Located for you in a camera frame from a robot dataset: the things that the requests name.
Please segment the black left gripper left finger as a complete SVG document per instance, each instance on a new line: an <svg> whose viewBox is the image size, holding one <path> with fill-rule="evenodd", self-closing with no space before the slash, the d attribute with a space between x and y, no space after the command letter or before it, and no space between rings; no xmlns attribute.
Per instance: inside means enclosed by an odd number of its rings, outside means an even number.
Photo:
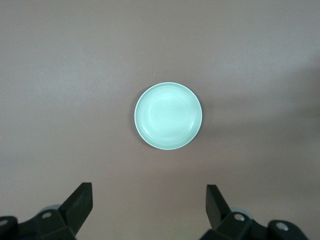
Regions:
<svg viewBox="0 0 320 240"><path fill-rule="evenodd" d="M15 216L0 218L2 240L75 240L93 209L92 183L83 182L57 209L46 209L18 223Z"/></svg>

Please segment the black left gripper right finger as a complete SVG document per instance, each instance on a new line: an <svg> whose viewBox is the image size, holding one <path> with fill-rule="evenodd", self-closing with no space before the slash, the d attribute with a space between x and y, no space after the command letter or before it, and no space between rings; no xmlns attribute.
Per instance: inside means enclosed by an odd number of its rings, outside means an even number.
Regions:
<svg viewBox="0 0 320 240"><path fill-rule="evenodd" d="M202 240L308 240L295 224L272 220L262 226L247 214L232 211L217 185L206 186L205 210L211 225Z"/></svg>

